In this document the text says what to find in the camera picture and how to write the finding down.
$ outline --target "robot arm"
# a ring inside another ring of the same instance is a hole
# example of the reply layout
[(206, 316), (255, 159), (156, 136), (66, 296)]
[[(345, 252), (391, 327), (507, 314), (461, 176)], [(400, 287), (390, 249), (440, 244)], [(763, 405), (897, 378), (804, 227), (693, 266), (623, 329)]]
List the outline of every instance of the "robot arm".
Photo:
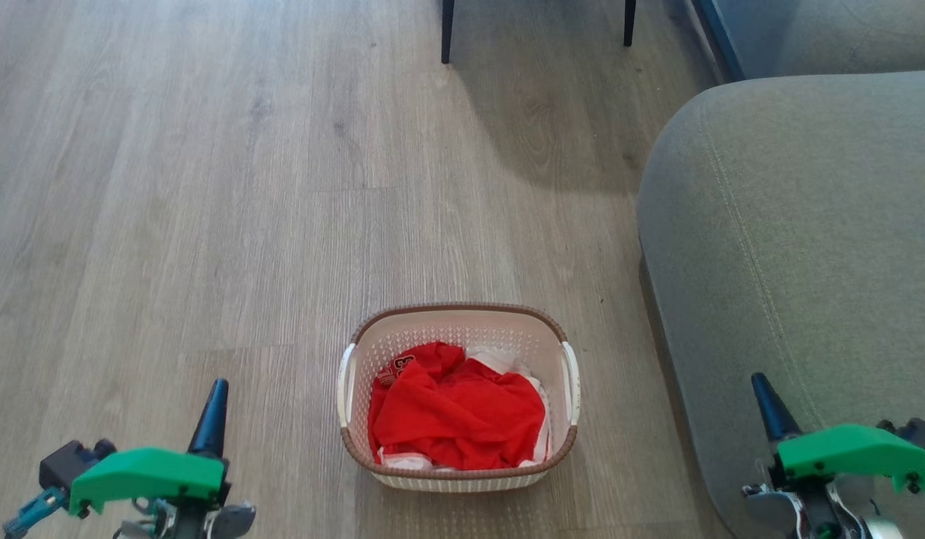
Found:
[(840, 478), (882, 475), (896, 491), (925, 491), (925, 421), (912, 419), (900, 430), (882, 421), (878, 427), (839, 425), (802, 433), (764, 374), (753, 375), (752, 386), (774, 460), (770, 485), (742, 489), (757, 520), (791, 530), (789, 536), (798, 539), (883, 536), (843, 503)]
[[(203, 414), (186, 453), (160, 448), (117, 451), (108, 440), (93, 450), (72, 441), (40, 463), (44, 492), (22, 506), (17, 518), (4, 524), (7, 539), (20, 539), (60, 508), (84, 519), (90, 510), (103, 512), (107, 502), (130, 499), (147, 515), (124, 521), (114, 537), (234, 539), (249, 532), (256, 517), (251, 505), (226, 506), (229, 463), (223, 458), (229, 385), (213, 383)], [(145, 499), (147, 504), (138, 504)]]

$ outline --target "gray sofa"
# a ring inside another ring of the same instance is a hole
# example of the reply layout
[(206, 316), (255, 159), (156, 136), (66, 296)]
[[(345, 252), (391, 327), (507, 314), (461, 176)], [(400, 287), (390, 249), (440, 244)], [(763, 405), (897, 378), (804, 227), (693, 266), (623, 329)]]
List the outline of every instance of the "gray sofa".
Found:
[(737, 79), (925, 69), (925, 0), (696, 0)]
[[(925, 71), (702, 93), (652, 150), (638, 216), (703, 480), (737, 537), (771, 536), (739, 494), (770, 457), (753, 372), (805, 430), (925, 419)], [(925, 496), (877, 482), (885, 515), (925, 537)]]

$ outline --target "printed logo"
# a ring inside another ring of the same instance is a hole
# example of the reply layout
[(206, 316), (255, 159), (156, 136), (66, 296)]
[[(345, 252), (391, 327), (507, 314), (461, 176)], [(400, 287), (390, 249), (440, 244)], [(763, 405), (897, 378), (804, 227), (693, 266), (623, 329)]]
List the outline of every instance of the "printed logo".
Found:
[(393, 385), (393, 382), (397, 381), (397, 378), (402, 374), (402, 371), (406, 368), (406, 365), (409, 364), (415, 356), (402, 356), (400, 358), (393, 359), (390, 362), (390, 365), (383, 368), (383, 371), (380, 371), (376, 378), (379, 379), (379, 382), (383, 385), (383, 388), (388, 388)]

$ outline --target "stitching seam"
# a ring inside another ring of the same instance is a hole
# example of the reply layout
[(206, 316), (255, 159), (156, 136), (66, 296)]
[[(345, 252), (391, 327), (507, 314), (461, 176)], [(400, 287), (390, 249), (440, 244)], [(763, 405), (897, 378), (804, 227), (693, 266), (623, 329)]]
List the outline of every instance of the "stitching seam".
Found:
[(703, 144), (706, 147), (706, 153), (709, 156), (709, 164), (712, 166), (712, 171), (715, 172), (715, 181), (718, 185), (718, 190), (722, 194), (722, 199), (725, 204), (726, 210), (728, 210), (730, 217), (732, 217), (733, 229), (736, 232), (736, 241), (739, 242), (739, 248), (742, 250), (743, 255), (746, 259), (746, 266), (749, 269), (749, 275), (752, 277), (754, 285), (756, 285), (757, 295), (759, 296), (759, 303), (763, 307), (763, 313), (765, 314), (765, 320), (768, 321), (769, 330), (773, 335), (773, 341), (778, 352), (778, 358), (781, 359), (783, 365), (785, 366), (785, 371), (788, 371), (789, 378), (795, 382), (796, 386), (801, 390), (802, 399), (805, 399), (805, 403), (808, 403), (809, 412), (814, 416), (815, 421), (825, 427), (825, 421), (822, 420), (821, 414), (819, 414), (818, 407), (815, 405), (815, 402), (811, 399), (811, 395), (808, 392), (808, 386), (805, 385), (802, 376), (799, 373), (798, 365), (792, 359), (791, 351), (788, 349), (787, 339), (785, 338), (785, 331), (781, 327), (781, 320), (778, 318), (778, 311), (775, 308), (775, 303), (772, 300), (772, 294), (769, 290), (768, 284), (765, 282), (763, 271), (761, 270), (761, 265), (759, 264), (759, 258), (757, 258), (756, 253), (754, 253), (754, 248), (752, 246), (752, 240), (749, 237), (748, 230), (745, 226), (745, 221), (742, 218), (741, 211), (739, 211), (739, 205), (736, 202), (735, 193), (732, 190), (732, 184), (729, 182), (728, 174), (726, 174), (725, 167), (722, 165), (721, 157), (718, 155), (718, 151), (715, 149), (715, 144), (712, 143), (712, 138), (709, 136), (709, 130), (705, 126), (706, 110), (708, 106), (706, 103), (702, 103), (701, 109), (698, 114), (698, 132), (699, 136), (702, 138)]

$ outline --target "red clothing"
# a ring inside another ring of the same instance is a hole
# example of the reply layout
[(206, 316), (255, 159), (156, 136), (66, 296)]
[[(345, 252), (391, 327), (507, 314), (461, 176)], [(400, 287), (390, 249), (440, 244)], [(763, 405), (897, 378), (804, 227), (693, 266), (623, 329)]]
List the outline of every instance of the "red clothing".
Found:
[(517, 467), (532, 460), (546, 418), (536, 388), (500, 374), (459, 346), (431, 342), (380, 371), (370, 400), (370, 447), (419, 453), (459, 470)]

